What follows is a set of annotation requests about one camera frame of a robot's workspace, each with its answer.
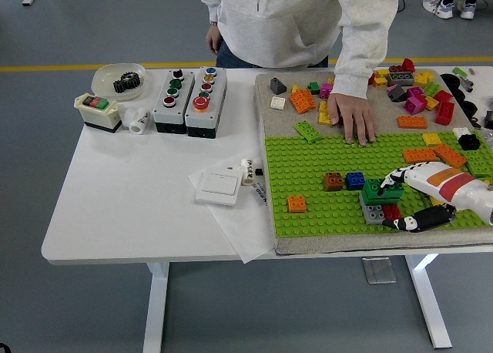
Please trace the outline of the person's right hand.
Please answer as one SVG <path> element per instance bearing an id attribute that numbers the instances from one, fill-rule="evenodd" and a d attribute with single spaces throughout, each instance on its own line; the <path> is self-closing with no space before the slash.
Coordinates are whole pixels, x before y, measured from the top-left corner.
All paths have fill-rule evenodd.
<path id="1" fill-rule="evenodd" d="M 206 44 L 214 55 L 218 55 L 222 41 L 223 37 L 217 23 L 210 21 L 210 27 L 206 34 Z"/>

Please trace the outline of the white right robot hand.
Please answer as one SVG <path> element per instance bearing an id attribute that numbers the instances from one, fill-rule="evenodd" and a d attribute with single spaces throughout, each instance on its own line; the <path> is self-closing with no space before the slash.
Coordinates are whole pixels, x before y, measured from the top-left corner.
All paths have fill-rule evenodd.
<path id="1" fill-rule="evenodd" d="M 383 220 L 382 225 L 419 233 L 450 224 L 459 210 L 471 210 L 485 223 L 492 224 L 492 190 L 482 180 L 441 162 L 416 163 L 389 173 L 377 192 L 383 195 L 395 183 L 441 201 L 440 205 L 420 210 L 409 217 Z"/>

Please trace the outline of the person's left hand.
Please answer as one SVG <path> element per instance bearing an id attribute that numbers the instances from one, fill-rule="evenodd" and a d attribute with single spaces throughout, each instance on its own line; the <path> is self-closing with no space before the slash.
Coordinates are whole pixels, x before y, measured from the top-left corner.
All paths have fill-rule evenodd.
<path id="1" fill-rule="evenodd" d="M 377 140 L 377 120 L 366 99 L 331 93 L 327 100 L 331 123 L 344 127 L 347 144 L 357 140 L 361 146 Z"/>

